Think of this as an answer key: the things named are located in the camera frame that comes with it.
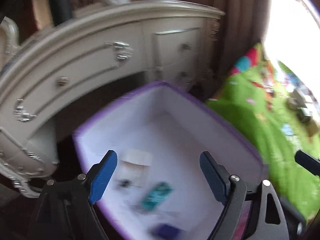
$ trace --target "dark object in box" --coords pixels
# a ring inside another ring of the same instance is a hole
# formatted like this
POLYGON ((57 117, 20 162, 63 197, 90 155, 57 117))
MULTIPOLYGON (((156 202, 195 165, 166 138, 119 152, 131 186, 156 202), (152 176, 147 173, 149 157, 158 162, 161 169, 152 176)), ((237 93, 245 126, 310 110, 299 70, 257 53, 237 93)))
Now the dark object in box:
POLYGON ((176 240, 179 237, 181 230, 173 226, 162 224, 156 228, 153 235, 159 236, 165 240, 176 240))

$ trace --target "purple object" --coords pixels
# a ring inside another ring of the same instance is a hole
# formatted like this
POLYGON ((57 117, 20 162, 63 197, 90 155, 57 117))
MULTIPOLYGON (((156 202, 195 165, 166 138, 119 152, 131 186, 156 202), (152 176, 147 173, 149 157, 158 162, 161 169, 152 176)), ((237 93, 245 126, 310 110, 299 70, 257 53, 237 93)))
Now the purple object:
POLYGON ((214 198, 199 165, 205 150, 245 181, 258 183, 268 177, 267 167, 244 136, 202 102, 166 82, 150 83, 119 98, 79 127, 73 139, 83 172, 108 150, 118 154, 118 165, 128 149, 152 154, 144 187, 121 194, 116 169, 97 201, 126 240, 149 240, 148 229, 163 222, 152 214, 132 213, 132 206, 159 181, 175 189, 161 208, 178 214, 184 240, 208 238, 223 205, 214 198))
POLYGON ((180 229, 169 226, 167 224, 160 225, 154 232, 155 236, 159 236, 165 240, 177 240, 180 229))

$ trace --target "white dresser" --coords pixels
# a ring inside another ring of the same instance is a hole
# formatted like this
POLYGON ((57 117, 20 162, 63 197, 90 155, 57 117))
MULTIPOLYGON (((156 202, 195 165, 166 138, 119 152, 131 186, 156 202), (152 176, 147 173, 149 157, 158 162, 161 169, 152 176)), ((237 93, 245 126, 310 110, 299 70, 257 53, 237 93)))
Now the white dresser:
POLYGON ((210 65, 218 20, 211 7, 170 0, 97 9, 38 33, 0 77, 0 173, 27 197, 59 163, 52 117, 112 81, 144 73, 184 90, 210 65))

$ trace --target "metal screw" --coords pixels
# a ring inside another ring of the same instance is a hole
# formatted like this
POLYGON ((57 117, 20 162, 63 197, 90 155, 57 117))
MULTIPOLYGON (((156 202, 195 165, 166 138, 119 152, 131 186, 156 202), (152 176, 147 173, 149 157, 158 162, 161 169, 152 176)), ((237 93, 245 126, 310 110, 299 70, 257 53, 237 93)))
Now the metal screw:
POLYGON ((231 175, 231 176, 230 176, 230 179, 231 179, 232 181, 239 181, 239 180, 240 180, 239 176, 237 176, 237 175, 231 175))
POLYGON ((267 187, 269 187, 269 186, 271 185, 271 182, 270 182, 269 180, 267 180, 267 179, 264 179, 264 180, 262 181, 262 183, 263 183, 263 185, 265 185, 265 186, 267 186, 267 187))
POLYGON ((85 177, 86 177, 86 175, 83 174, 83 173, 81 173, 81 174, 78 175, 77 178, 78 178, 79 180, 83 180, 83 179, 85 179, 85 177))
POLYGON ((54 180, 53 179, 49 179, 48 181, 47 181, 47 185, 48 186, 51 186, 51 185, 53 185, 54 184, 54 180))
POLYGON ((68 85, 68 83, 69 83, 68 77, 60 76, 59 78, 57 78, 57 84, 59 87, 63 87, 65 85, 68 85))

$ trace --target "brown curtain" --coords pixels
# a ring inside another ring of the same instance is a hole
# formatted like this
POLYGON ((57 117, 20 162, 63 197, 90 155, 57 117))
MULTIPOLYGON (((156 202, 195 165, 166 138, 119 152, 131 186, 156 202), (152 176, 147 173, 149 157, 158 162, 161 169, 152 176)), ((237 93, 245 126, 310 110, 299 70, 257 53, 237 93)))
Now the brown curtain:
POLYGON ((212 5, 226 12, 212 61, 220 85, 234 62, 256 42, 263 41, 271 0, 213 0, 212 5))

